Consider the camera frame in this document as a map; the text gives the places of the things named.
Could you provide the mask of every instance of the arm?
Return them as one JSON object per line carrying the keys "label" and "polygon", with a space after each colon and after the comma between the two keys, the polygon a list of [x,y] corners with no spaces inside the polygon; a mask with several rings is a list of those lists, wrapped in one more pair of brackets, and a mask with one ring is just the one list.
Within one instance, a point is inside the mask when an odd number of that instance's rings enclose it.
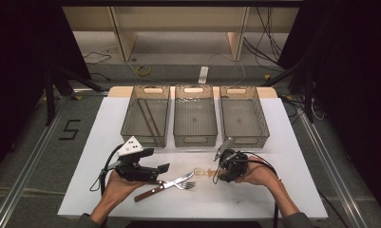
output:
{"label": "arm", "polygon": [[[260,161],[256,157],[249,157],[249,160]],[[258,163],[248,163],[246,173],[235,180],[235,182],[249,182],[254,185],[263,185],[267,187],[273,195],[276,205],[283,217],[285,227],[312,227],[309,220],[303,213],[300,213],[296,207],[284,184],[276,177],[269,168]]]}
{"label": "arm", "polygon": [[144,184],[145,182],[127,181],[122,179],[116,171],[113,171],[110,174],[104,195],[89,216],[90,220],[85,218],[86,215],[83,215],[80,218],[77,227],[85,227],[83,226],[84,222],[86,224],[93,224],[93,222],[95,222],[100,227],[109,213],[117,205],[123,202],[135,189]]}

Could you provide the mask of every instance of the brown handle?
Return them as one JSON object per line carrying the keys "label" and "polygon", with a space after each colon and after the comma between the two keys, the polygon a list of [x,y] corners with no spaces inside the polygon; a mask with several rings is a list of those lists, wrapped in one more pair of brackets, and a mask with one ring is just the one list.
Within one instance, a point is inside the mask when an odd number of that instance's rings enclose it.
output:
{"label": "brown handle", "polygon": [[154,188],[154,189],[151,189],[151,190],[149,190],[149,191],[147,191],[147,192],[144,192],[144,193],[138,195],[137,197],[135,197],[135,198],[134,198],[134,201],[140,201],[140,200],[143,200],[143,199],[145,199],[145,198],[147,198],[147,197],[149,197],[149,196],[152,196],[152,195],[154,195],[154,194],[156,194],[156,193],[161,192],[161,190],[163,190],[163,189],[164,189],[163,185],[161,185],[161,186],[159,186],[159,187],[156,187],[156,188]]}

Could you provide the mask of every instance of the utensil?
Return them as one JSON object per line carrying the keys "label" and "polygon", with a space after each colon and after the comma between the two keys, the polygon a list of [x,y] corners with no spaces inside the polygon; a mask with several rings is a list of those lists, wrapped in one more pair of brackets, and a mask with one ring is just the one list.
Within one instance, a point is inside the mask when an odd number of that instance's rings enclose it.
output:
{"label": "utensil", "polygon": [[164,182],[161,186],[158,186],[158,187],[156,187],[154,189],[151,189],[151,190],[149,190],[147,192],[144,192],[144,193],[138,195],[137,197],[134,198],[134,200],[135,201],[143,200],[143,199],[145,199],[147,197],[150,197],[150,196],[152,196],[152,195],[154,195],[156,193],[161,192],[163,189],[169,188],[169,187],[171,187],[173,185],[176,185],[178,183],[186,181],[189,178],[191,178],[193,175],[194,175],[194,172],[190,172],[190,173],[185,174],[185,175],[183,175],[181,177],[178,177],[178,178],[176,178],[176,179],[174,179],[174,180],[172,180],[170,182]]}
{"label": "utensil", "polygon": [[[158,184],[158,185],[163,185],[164,183],[166,183],[166,181],[163,181],[163,180],[156,180],[154,182],[149,182],[149,184]],[[195,181],[180,182],[180,183],[175,183],[175,186],[179,188],[180,190],[183,190],[183,189],[188,190],[195,187],[196,182]]]}

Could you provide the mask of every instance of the black backdrop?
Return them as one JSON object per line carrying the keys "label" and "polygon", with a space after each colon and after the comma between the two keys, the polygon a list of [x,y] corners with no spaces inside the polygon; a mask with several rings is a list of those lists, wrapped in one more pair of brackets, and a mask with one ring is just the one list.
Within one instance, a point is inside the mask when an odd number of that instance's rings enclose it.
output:
{"label": "black backdrop", "polygon": [[314,92],[381,205],[381,3],[349,4]]}
{"label": "black backdrop", "polygon": [[41,98],[49,67],[89,79],[62,9],[0,1],[0,162]]}

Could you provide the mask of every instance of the sleeve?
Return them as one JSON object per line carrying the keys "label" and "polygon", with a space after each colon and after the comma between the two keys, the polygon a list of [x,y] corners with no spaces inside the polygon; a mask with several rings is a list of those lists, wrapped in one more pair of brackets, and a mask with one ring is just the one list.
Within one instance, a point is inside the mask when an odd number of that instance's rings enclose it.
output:
{"label": "sleeve", "polygon": [[312,228],[313,225],[304,213],[295,213],[282,220],[285,228]]}
{"label": "sleeve", "polygon": [[95,221],[91,220],[89,218],[89,214],[82,214],[77,224],[75,225],[75,227],[76,228],[100,228],[100,225],[98,225]]}

